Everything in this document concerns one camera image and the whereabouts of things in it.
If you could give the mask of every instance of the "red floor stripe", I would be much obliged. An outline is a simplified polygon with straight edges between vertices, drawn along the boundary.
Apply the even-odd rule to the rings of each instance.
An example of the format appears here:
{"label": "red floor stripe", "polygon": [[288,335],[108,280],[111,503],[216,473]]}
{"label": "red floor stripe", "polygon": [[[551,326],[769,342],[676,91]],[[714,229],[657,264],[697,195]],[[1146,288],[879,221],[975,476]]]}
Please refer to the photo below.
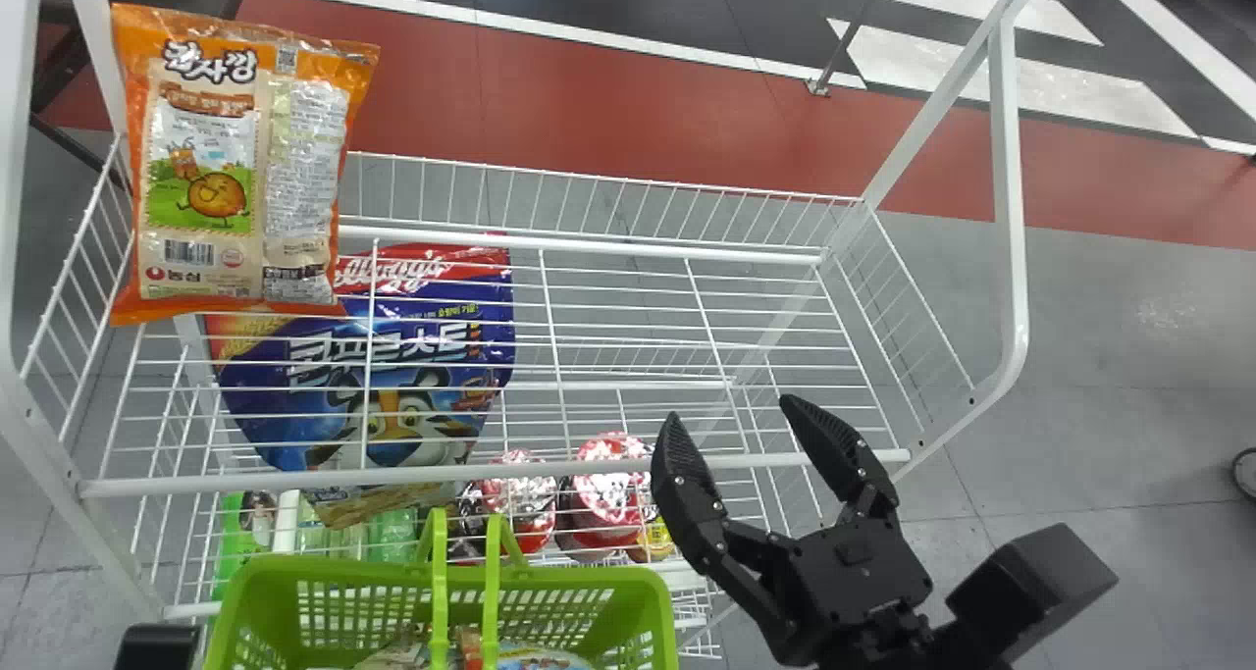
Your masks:
{"label": "red floor stripe", "polygon": [[[377,152],[858,194],[921,106],[323,0],[245,0],[240,18],[381,44],[352,141]],[[48,118],[103,127],[93,83],[77,79]],[[987,124],[952,109],[884,206],[988,220]],[[1034,226],[1256,250],[1256,168],[1241,156],[1039,119],[1021,135]]]}

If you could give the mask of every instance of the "white wire basket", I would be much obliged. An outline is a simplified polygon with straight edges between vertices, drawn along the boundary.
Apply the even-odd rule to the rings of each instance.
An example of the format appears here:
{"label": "white wire basket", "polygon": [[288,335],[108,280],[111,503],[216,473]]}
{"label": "white wire basket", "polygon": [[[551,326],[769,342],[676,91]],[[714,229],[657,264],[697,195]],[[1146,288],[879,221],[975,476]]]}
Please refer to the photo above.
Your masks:
{"label": "white wire basket", "polygon": [[[124,127],[102,23],[107,6],[75,3],[107,106],[116,127]],[[225,492],[587,473],[590,465],[574,458],[587,439],[624,431],[651,442],[673,410],[707,456],[731,515],[806,533],[831,522],[840,505],[777,410],[781,393],[854,425],[902,476],[987,410],[1020,371],[1027,347],[1024,222],[1015,85],[1007,82],[1015,74],[1011,19],[1022,4],[1000,1],[860,197],[350,153],[340,185],[342,254],[363,251],[382,269],[388,259],[378,250],[396,243],[510,249],[514,375],[496,393],[466,465],[295,473],[266,465],[235,425],[241,414],[222,402],[198,316],[107,326],[133,246],[129,192],[108,172],[85,204],[34,334],[4,349],[4,435],[147,618],[216,611]],[[33,5],[4,8],[13,29],[31,30]],[[4,40],[0,52],[29,57],[29,43],[19,39],[14,52]],[[986,49],[1004,357],[973,381],[875,210]],[[11,84],[21,108],[29,62],[15,69],[0,91]],[[13,136],[4,142],[24,140]],[[107,158],[123,176],[126,142],[117,137]],[[6,157],[21,157],[20,145],[9,150]],[[16,216],[21,173],[9,170],[4,201]],[[14,224],[0,233],[0,280],[9,285]],[[13,304],[0,309],[11,326]],[[4,338],[10,332],[6,326]],[[106,361],[124,373],[109,427],[77,432]],[[369,370],[369,348],[359,361]],[[67,446],[75,439],[72,458]],[[490,461],[516,448],[546,464]],[[617,463],[623,470],[647,465]],[[280,510],[278,520],[276,539],[289,542],[278,542],[276,553],[286,553],[295,513]],[[574,563],[553,544],[533,557]],[[603,563],[631,562],[617,552]],[[717,657],[712,610],[728,602],[717,602],[718,590],[678,556],[647,564],[672,586],[683,652]]]}

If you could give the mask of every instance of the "blue snack bag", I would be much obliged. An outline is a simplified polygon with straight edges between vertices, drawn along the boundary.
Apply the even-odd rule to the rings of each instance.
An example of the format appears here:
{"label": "blue snack bag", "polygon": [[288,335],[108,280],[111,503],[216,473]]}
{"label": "blue snack bag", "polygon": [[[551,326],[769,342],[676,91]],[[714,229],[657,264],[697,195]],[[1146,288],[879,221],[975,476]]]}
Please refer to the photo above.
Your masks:
{"label": "blue snack bag", "polygon": [[[369,254],[342,255],[334,288],[347,317],[205,317],[222,400],[245,437],[285,471],[358,469],[363,430],[367,468],[466,463],[515,362],[509,251],[394,245],[378,250],[373,278]],[[339,529],[441,505],[455,490],[443,481],[303,494]]]}

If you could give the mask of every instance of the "brand logo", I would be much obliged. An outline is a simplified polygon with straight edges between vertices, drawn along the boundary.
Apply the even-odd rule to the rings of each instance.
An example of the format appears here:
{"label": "brand logo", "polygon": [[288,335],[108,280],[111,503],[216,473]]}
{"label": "brand logo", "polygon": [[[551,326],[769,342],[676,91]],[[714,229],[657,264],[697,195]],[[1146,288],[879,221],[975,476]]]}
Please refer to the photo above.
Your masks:
{"label": "brand logo", "polygon": [[161,50],[166,68],[178,72],[178,75],[193,82],[207,79],[221,84],[231,79],[237,84],[247,84],[257,78],[257,53],[251,49],[227,49],[221,57],[205,58],[201,45],[195,40],[166,40]]}
{"label": "brand logo", "polygon": [[433,260],[377,260],[374,280],[371,279],[371,256],[354,256],[344,263],[335,274],[334,287],[369,285],[377,289],[414,292],[427,282],[448,272],[450,265],[441,259]]}

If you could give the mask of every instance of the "orange snack bag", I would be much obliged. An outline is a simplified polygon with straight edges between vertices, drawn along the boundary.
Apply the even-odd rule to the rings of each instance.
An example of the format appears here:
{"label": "orange snack bag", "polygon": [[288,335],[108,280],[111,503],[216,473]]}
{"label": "orange snack bag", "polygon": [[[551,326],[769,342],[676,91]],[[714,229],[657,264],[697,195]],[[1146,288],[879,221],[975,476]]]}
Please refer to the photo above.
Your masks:
{"label": "orange snack bag", "polygon": [[113,36],[136,243],[109,323],[342,313],[337,187],[379,48],[123,4]]}

